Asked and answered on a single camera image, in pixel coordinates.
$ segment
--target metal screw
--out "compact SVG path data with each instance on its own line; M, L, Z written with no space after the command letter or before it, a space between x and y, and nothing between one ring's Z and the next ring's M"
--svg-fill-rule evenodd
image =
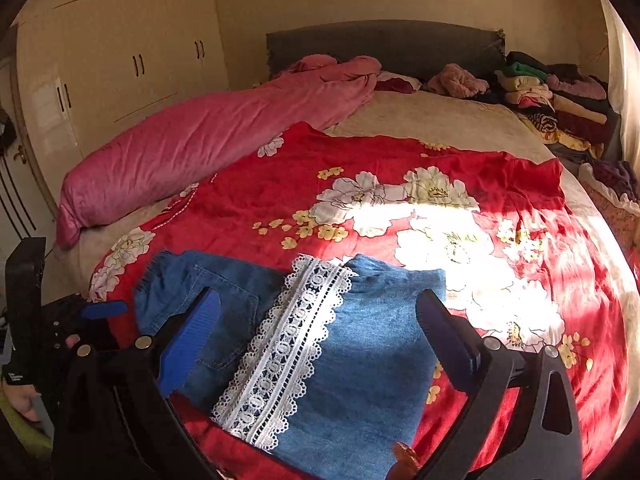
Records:
M89 345L82 345L78 349L78 355L80 357L87 357L91 353L91 347Z
M500 349L500 340L495 337L485 337L484 338L484 346L486 346L489 350L499 350Z
M148 335L140 336L138 339L136 339L136 348L140 350L149 348L151 346L152 341L153 340Z
M558 357L558 349L555 346L547 345L545 346L545 354L555 359Z

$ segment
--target wall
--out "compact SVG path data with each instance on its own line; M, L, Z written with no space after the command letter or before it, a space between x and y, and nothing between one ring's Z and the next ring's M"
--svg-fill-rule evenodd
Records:
M508 50L546 63L581 63L606 45L599 0L217 0L231 88L264 81L265 35L319 23L409 19L503 28ZM606 77L607 56L597 65Z

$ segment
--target red floral bedspread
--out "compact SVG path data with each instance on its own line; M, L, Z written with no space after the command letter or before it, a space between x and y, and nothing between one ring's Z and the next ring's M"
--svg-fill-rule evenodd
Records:
M558 347L577 399L584 473L608 453L626 389L620 304L585 230L564 205L561 165L390 137L333 138L305 123L194 184L121 238L98 265L95 301L121 299L161 250L223 254L282 271L298 253L343 261L365 253L408 269L444 268L447 307L510 348ZM113 319L122 346L132 308ZM478 457L490 462L516 391ZM237 478L304 478L176 400L204 452ZM414 441L425 460L465 396L436 368Z

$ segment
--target lace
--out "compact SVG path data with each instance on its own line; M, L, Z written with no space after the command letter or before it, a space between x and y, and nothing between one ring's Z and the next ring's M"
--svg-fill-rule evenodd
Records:
M278 445L287 417L298 410L305 379L322 353L320 342L334 322L334 309L351 290L348 267L301 254L278 299L258 327L238 371L213 407L212 420L225 431L263 450Z

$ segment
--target gray headboard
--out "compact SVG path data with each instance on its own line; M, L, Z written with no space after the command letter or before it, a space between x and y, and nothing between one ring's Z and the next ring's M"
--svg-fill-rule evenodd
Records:
M450 23L367 20L315 25L267 34L269 70L275 75L309 54L338 61L373 56L389 72L428 80L447 63L474 75L504 63L504 34Z

